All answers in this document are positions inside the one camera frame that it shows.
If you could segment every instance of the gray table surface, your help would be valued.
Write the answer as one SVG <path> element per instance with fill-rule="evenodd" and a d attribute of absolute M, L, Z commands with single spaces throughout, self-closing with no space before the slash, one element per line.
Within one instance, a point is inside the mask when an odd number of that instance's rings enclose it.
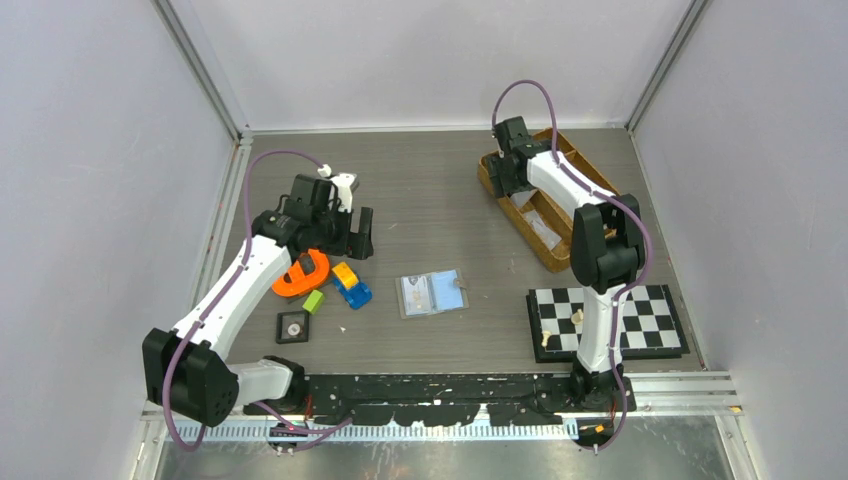
<path fill-rule="evenodd" d="M 690 348 L 691 325 L 668 252 L 657 229 L 648 190 L 624 130 L 574 130 L 566 137 L 622 192 L 640 201 L 655 238 L 649 284 L 667 283 L 675 297 Z M 579 286 L 570 270 L 548 272 L 480 185 L 480 157 L 495 148 L 485 131 L 332 133 L 259 136 L 252 157 L 270 149 L 296 149 L 359 175 L 354 207 L 374 208 L 373 257 L 347 259 L 374 292 L 352 310 L 335 288 L 310 323 L 308 343 L 274 342 L 278 312 L 300 308 L 273 292 L 260 301 L 233 345 L 231 363 L 277 355 L 312 373 L 555 372 L 569 364 L 537 364 L 530 343 L 524 296 L 528 289 Z M 314 174 L 294 156 L 271 157 L 251 179 L 251 214 L 274 208 L 298 173 Z M 244 238 L 242 206 L 236 210 L 225 253 L 234 258 Z M 401 319 L 395 279 L 459 268 L 468 282 L 470 308 Z M 677 359 L 633 360 L 626 371 L 700 370 L 696 354 Z"/>

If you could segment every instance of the black and white checkerboard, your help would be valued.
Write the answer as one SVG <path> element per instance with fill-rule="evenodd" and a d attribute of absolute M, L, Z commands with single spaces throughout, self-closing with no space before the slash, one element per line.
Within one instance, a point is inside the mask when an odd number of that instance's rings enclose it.
<path fill-rule="evenodd" d="M 530 290 L 527 309 L 537 362 L 571 361 L 583 333 L 571 315 L 583 308 L 582 288 Z M 542 347 L 542 332 L 551 332 Z M 640 285 L 624 304 L 621 354 L 627 358 L 669 358 L 689 353 L 667 285 Z"/>

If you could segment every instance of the blue toy car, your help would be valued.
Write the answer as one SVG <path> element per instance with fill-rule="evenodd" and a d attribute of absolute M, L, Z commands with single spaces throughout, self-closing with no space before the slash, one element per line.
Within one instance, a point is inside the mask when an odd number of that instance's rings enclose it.
<path fill-rule="evenodd" d="M 333 267 L 333 285 L 354 310 L 358 310 L 371 300 L 371 289 L 365 285 L 365 282 L 359 280 L 345 262 Z"/>

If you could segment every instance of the white robotic arm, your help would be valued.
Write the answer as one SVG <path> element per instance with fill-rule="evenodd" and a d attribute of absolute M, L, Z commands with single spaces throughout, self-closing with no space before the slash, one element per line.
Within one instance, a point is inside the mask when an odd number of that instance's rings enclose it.
<path fill-rule="evenodd" d="M 587 395 L 610 397 L 616 388 L 610 353 L 619 374 L 621 348 L 610 344 L 613 327 L 624 331 L 624 308 L 614 309 L 613 302 L 626 284 L 636 278 L 644 265 L 645 251 L 636 224 L 603 197 L 618 202 L 639 214 L 632 195 L 617 197 L 574 168 L 563 158 L 555 160 L 550 141 L 531 137 L 521 117 L 495 125 L 494 135 L 500 146 L 497 155 L 486 158 L 489 178 L 495 196 L 503 197 L 519 191 L 538 188 L 550 196 L 574 220 L 571 266 L 584 289 L 583 335 L 577 349 L 577 362 L 572 370 L 570 387 L 576 402 Z M 569 170 L 566 174 L 562 168 Z M 585 185 L 578 184 L 576 177 Z M 606 231 L 615 233 L 607 237 Z"/>
<path fill-rule="evenodd" d="M 305 392 L 292 388 L 293 382 L 305 384 L 299 365 L 277 357 L 238 365 L 227 365 L 226 359 L 259 300 L 301 253 L 317 248 L 357 259 L 373 254 L 370 208 L 362 208 L 359 231 L 350 232 L 356 176 L 319 173 L 327 178 L 298 175 L 282 211 L 267 210 L 254 220 L 246 262 L 248 240 L 206 297 L 170 332 L 153 329 L 147 335 L 142 352 L 150 401 L 162 404 L 165 372 L 194 328 L 176 360 L 170 385 L 174 411 L 214 427 L 234 406 L 268 399 L 302 402 Z"/>
<path fill-rule="evenodd" d="M 589 185 L 595 185 L 571 163 L 563 164 Z M 547 193 L 557 205 L 566 212 L 574 212 L 584 205 L 600 205 L 603 201 L 590 195 L 577 185 L 568 175 L 559 169 L 550 150 L 535 155 L 527 162 L 527 181 Z M 613 192 L 596 186 L 596 191 L 614 196 Z M 609 338 L 613 322 L 618 322 L 618 331 L 624 331 L 622 324 L 624 309 L 618 309 L 618 318 L 612 318 L 612 298 L 624 284 L 607 288 L 599 293 L 590 286 L 583 287 L 583 335 L 577 348 L 577 360 L 589 372 L 606 372 L 611 369 L 609 363 Z M 621 348 L 615 347 L 616 364 L 621 363 Z"/>

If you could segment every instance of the yellow block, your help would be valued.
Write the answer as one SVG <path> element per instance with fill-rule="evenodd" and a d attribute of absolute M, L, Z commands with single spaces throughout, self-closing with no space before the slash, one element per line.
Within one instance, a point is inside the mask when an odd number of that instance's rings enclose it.
<path fill-rule="evenodd" d="M 359 283 L 359 279 L 356 278 L 356 274 L 353 273 L 353 270 L 351 270 L 345 262 L 341 262 L 333 267 L 333 275 L 342 282 L 342 285 L 346 290 L 350 290 L 354 285 Z"/>

